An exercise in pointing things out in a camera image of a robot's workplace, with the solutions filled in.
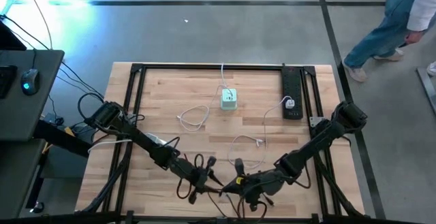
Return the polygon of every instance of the white shoe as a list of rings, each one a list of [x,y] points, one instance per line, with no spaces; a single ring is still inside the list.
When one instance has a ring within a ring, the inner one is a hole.
[[[436,76],[436,61],[427,67],[427,73],[430,76]]]
[[[388,61],[400,61],[404,56],[404,52],[398,48],[395,49],[395,53],[390,57],[379,57],[374,56],[373,58],[376,60],[388,60]]]
[[[348,70],[349,76],[352,77],[357,82],[365,82],[368,77],[363,68],[352,68],[345,64],[345,61],[342,61],[342,65]]]

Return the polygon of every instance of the concrete floor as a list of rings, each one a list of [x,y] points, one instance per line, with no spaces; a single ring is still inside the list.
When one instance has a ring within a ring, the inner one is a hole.
[[[120,1],[318,1],[318,0],[38,0],[50,26],[53,48],[91,86],[104,92],[114,61],[296,63],[335,65],[320,6],[165,5],[130,6]],[[118,6],[88,1],[118,2]],[[327,0],[369,2],[383,0]],[[38,11],[20,0],[8,16],[48,43]],[[339,52],[344,57],[383,17],[381,6],[328,7]],[[354,101],[369,115],[364,138],[388,219],[432,223],[436,218],[436,117],[415,68],[434,61],[436,31],[405,48],[399,63],[369,61],[369,81],[349,81]],[[81,91],[56,80],[51,95],[66,124],[77,123]],[[98,103],[84,107],[91,113]],[[52,110],[51,103],[45,112]],[[374,210],[357,148],[352,148],[366,212]],[[77,198],[79,180],[57,180],[59,191]],[[58,193],[42,193],[46,205],[58,205]],[[73,204],[50,214],[72,212]]]

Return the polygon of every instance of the electrical outlet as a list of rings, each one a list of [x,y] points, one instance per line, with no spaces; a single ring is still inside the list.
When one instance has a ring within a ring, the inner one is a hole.
[[[238,99],[236,89],[223,89],[221,91],[221,109],[236,110],[238,108]]]

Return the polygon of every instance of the jeans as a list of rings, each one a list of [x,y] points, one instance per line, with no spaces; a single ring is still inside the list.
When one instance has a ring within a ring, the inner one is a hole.
[[[407,22],[415,0],[386,0],[385,16],[378,28],[372,30],[345,58],[345,64],[351,68],[361,68],[374,56],[389,57],[395,54],[395,48],[405,45],[409,33]],[[433,17],[429,29],[435,24]]]

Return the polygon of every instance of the white power adapter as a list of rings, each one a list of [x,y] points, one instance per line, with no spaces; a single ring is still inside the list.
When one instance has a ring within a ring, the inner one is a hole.
[[[286,109],[292,109],[292,108],[294,108],[294,106],[295,106],[295,101],[292,98],[289,98],[286,100],[286,103],[285,103]]]
[[[236,110],[238,108],[238,100],[236,89],[223,89],[221,91],[221,109]]]

